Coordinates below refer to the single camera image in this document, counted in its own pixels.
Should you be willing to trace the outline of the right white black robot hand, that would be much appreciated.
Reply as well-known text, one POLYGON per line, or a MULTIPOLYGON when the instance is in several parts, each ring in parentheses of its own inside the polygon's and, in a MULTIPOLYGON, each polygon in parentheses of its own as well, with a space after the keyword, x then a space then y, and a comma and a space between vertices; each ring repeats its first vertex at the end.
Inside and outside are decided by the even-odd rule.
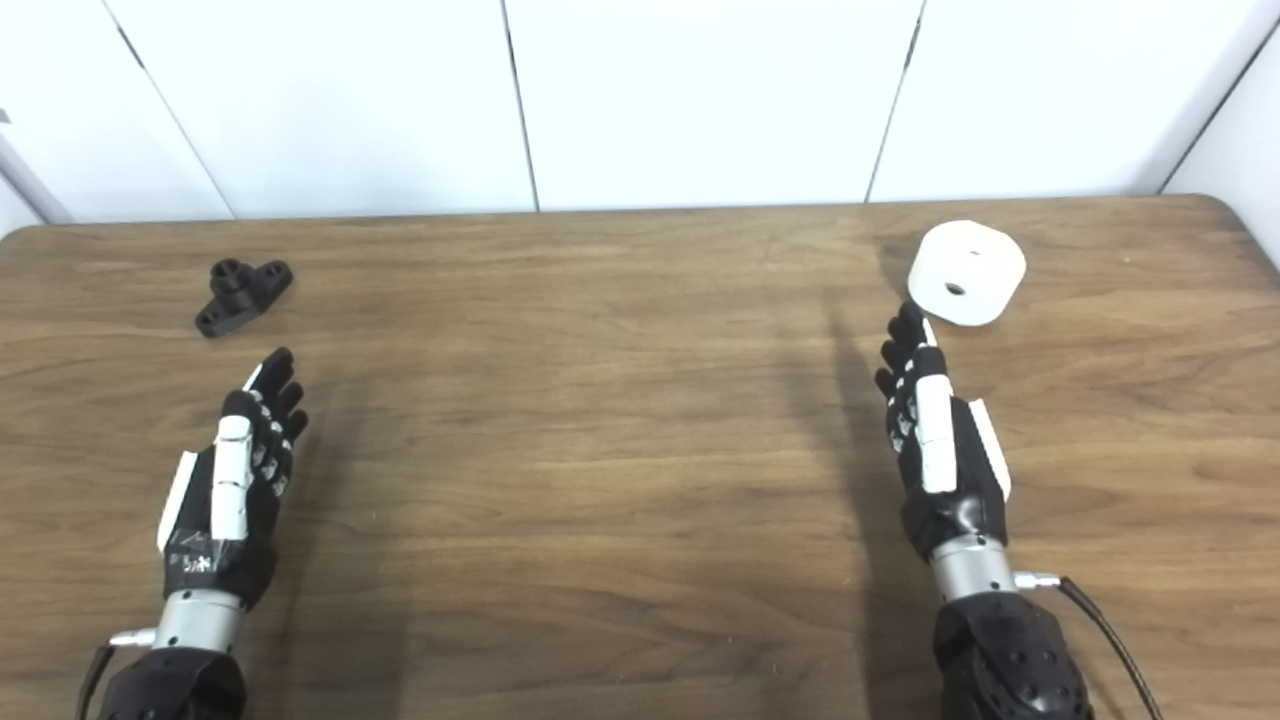
POLYGON ((986 407, 957 396, 924 311, 904 302, 887 324, 874 382, 905 498, 902 529, 922 559, 963 537, 1009 544, 1011 482, 986 407))

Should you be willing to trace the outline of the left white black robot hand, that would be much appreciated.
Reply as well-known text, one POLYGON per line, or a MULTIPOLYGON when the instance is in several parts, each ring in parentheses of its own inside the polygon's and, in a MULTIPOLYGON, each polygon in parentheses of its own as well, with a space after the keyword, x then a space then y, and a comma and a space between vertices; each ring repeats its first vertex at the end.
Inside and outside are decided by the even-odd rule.
POLYGON ((274 580, 275 530, 308 424, 279 347, 223 401, 210 446, 182 454, 157 527, 163 594, 216 591, 253 609, 274 580))

